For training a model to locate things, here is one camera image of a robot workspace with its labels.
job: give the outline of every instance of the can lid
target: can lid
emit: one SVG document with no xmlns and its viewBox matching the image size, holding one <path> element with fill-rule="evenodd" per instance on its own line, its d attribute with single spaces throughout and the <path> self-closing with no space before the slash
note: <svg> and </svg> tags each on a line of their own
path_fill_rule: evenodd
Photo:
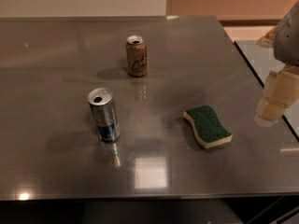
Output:
<svg viewBox="0 0 299 224">
<path fill-rule="evenodd" d="M 105 105 L 113 98 L 113 93 L 108 88 L 98 88 L 91 91 L 88 95 L 88 102 L 91 105 Z"/>
<path fill-rule="evenodd" d="M 144 42 L 144 39 L 141 35 L 131 35 L 127 38 L 127 42 L 132 45 L 138 45 Z"/>
</svg>

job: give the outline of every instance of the blue and silver can label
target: blue and silver can label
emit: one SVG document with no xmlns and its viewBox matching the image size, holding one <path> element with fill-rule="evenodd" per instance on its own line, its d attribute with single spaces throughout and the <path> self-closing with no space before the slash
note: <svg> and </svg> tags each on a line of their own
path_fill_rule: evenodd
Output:
<svg viewBox="0 0 299 224">
<path fill-rule="evenodd" d="M 88 95 L 88 102 L 100 139 L 104 142 L 115 141 L 120 136 L 120 126 L 112 91 L 107 88 L 95 89 Z"/>
</svg>

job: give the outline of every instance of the beige wall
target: beige wall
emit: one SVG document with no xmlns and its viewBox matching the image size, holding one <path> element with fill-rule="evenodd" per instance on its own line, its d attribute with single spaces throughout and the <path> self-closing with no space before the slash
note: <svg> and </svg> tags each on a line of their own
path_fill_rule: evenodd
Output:
<svg viewBox="0 0 299 224">
<path fill-rule="evenodd" d="M 166 0 L 0 0 L 0 17 L 165 15 Z"/>
<path fill-rule="evenodd" d="M 167 14 L 215 14 L 220 20 L 281 19 L 296 0 L 167 0 Z"/>
</svg>

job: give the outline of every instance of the green scouring pad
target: green scouring pad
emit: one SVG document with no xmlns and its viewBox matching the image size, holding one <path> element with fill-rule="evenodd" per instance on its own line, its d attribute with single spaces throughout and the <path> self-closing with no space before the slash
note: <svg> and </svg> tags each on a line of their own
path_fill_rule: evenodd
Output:
<svg viewBox="0 0 299 224">
<path fill-rule="evenodd" d="M 197 142 L 204 148 L 232 141 L 232 134 L 223 128 L 216 112 L 208 105 L 189 109 L 183 117 L 192 125 Z"/>
</svg>

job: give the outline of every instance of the can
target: can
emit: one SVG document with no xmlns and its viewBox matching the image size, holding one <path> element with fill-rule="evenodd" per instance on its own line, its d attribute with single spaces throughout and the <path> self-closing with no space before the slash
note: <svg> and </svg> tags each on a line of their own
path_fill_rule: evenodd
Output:
<svg viewBox="0 0 299 224">
<path fill-rule="evenodd" d="M 133 77 L 147 74 L 147 43 L 141 35 L 131 35 L 126 44 L 128 73 Z"/>
<path fill-rule="evenodd" d="M 88 95 L 93 119 L 104 142 L 113 142 L 120 136 L 120 126 L 114 105 L 113 92 L 107 88 L 98 88 Z"/>
</svg>

